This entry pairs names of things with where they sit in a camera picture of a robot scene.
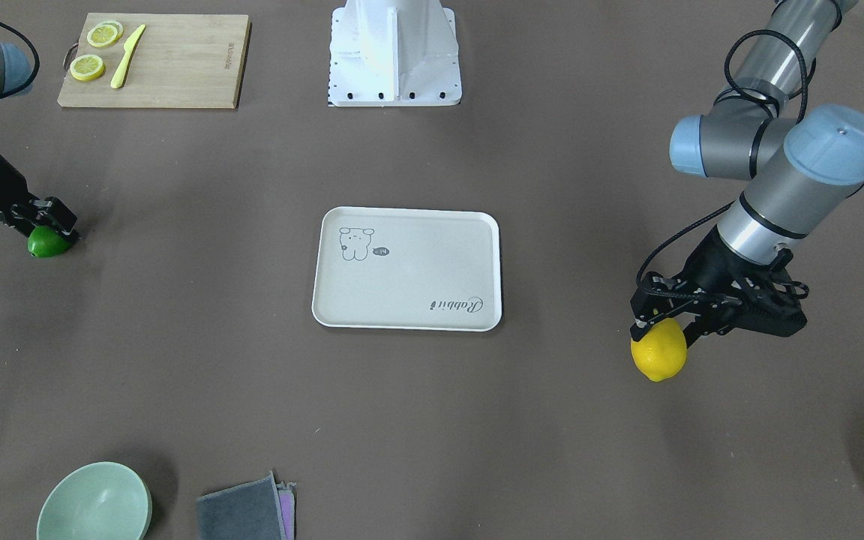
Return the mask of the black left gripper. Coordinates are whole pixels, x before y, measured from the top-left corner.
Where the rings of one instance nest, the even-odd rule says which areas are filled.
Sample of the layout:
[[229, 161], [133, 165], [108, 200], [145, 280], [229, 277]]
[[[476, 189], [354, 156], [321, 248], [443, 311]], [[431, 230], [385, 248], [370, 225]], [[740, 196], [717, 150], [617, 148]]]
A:
[[795, 335], [807, 324], [801, 301], [809, 288], [786, 270], [792, 250], [782, 248], [775, 256], [766, 265], [751, 263], [737, 256], [716, 229], [710, 230], [679, 274], [669, 279], [657, 272], [637, 276], [631, 334], [648, 334], [662, 320], [687, 312], [695, 320], [685, 326], [686, 348], [703, 336], [731, 329]]

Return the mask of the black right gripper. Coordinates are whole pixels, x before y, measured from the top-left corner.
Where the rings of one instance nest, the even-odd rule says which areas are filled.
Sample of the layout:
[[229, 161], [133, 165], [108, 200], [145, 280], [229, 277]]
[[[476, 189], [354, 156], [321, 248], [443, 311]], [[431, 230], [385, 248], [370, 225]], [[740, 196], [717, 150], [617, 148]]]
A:
[[[13, 208], [26, 206], [33, 208]], [[73, 235], [77, 216], [57, 197], [35, 199], [27, 189], [24, 175], [0, 156], [0, 223], [29, 237], [33, 230], [45, 227], [59, 235]]]

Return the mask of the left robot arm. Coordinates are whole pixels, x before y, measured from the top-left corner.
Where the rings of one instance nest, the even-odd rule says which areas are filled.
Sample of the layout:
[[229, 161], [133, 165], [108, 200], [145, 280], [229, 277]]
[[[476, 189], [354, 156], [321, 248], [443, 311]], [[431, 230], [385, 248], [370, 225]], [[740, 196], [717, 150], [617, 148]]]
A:
[[864, 188], [864, 114], [832, 103], [807, 109], [823, 42], [853, 1], [778, 1], [740, 68], [724, 60], [727, 85], [707, 114], [685, 117], [670, 137], [682, 173], [746, 182], [709, 216], [712, 229], [671, 277], [642, 266], [631, 298], [638, 342], [661, 322], [692, 314], [701, 336], [747, 329], [795, 335], [807, 318], [807, 286], [788, 273], [794, 247]]

